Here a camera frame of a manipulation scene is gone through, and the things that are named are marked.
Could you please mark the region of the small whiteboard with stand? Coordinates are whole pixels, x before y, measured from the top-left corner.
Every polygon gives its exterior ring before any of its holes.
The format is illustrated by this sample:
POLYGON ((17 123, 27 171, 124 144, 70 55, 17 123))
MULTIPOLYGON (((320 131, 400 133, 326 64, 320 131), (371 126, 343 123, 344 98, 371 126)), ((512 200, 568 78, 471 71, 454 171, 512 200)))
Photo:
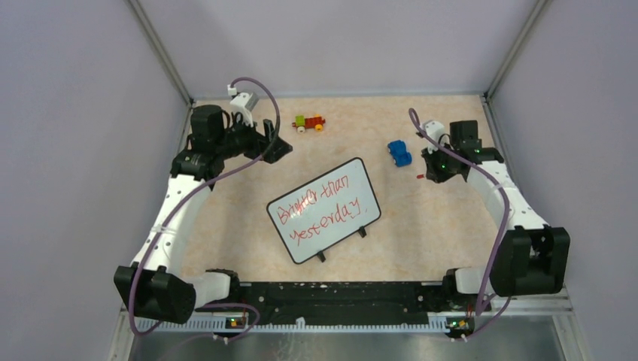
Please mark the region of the small whiteboard with stand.
POLYGON ((292 262, 299 265, 381 218, 364 161, 354 157, 272 200, 266 212, 292 262))

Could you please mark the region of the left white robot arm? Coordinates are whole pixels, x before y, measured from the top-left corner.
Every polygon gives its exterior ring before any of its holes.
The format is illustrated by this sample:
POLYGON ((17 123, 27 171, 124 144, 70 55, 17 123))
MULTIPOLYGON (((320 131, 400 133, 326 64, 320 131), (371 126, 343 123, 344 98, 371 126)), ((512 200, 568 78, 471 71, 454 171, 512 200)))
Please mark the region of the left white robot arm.
POLYGON ((225 171, 237 156, 272 164, 292 151, 281 139, 280 120, 263 120, 263 129, 248 125, 238 112, 203 105, 190 115, 185 148, 172 160, 163 204, 140 251, 128 266, 114 273, 114 284, 132 319, 143 317, 186 323, 198 308, 214 302, 224 311, 238 307, 237 274, 207 270, 194 278, 181 276, 184 252, 196 218, 214 185, 247 168, 225 171))

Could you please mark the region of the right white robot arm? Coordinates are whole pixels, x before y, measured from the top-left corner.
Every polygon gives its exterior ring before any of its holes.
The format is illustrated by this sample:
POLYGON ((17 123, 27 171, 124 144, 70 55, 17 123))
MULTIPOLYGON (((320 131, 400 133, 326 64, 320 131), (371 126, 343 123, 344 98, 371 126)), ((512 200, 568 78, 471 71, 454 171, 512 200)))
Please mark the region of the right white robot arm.
POLYGON ((559 293, 570 249, 570 235, 538 215, 510 176, 494 147, 485 147, 475 120, 437 121, 419 126, 427 140, 421 151, 425 178, 442 184, 459 175, 480 196, 498 227, 497 240, 485 267, 460 268, 455 281, 441 289, 443 304, 460 310, 472 294, 529 296, 559 293))

